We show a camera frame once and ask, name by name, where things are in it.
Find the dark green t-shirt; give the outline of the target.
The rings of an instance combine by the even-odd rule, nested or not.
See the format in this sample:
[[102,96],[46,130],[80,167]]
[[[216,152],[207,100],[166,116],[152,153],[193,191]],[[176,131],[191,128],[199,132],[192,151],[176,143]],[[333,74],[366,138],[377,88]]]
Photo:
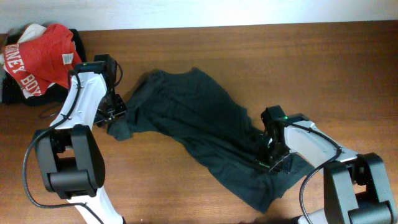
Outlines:
[[266,146],[263,132],[253,126],[245,108],[197,68],[181,74],[151,72],[126,106],[126,115],[108,127],[110,136],[124,141],[134,133],[153,131],[173,138],[221,185],[257,211],[266,212],[313,169],[292,154],[290,172],[267,172],[256,160]]

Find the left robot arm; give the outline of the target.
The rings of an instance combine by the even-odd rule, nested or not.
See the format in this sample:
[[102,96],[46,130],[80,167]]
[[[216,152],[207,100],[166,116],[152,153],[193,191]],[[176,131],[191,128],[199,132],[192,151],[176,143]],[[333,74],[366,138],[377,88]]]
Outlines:
[[38,130],[29,145],[35,151],[44,187],[63,204],[75,207],[87,223],[124,223],[104,188],[106,168],[92,133],[126,114],[116,86],[123,77],[120,64],[108,54],[95,55],[69,72],[68,95],[47,129]]

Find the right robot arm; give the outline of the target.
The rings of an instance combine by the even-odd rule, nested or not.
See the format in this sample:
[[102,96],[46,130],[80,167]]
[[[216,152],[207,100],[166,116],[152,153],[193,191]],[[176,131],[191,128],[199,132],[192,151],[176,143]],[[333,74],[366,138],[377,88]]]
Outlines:
[[[397,205],[380,156],[342,146],[304,114],[287,116],[279,105],[266,108],[261,120],[266,146],[259,151],[256,162],[263,169],[291,174],[293,155],[314,167],[300,186],[302,215],[293,223],[397,223]],[[323,174],[324,207],[308,213],[303,193],[317,172]]]

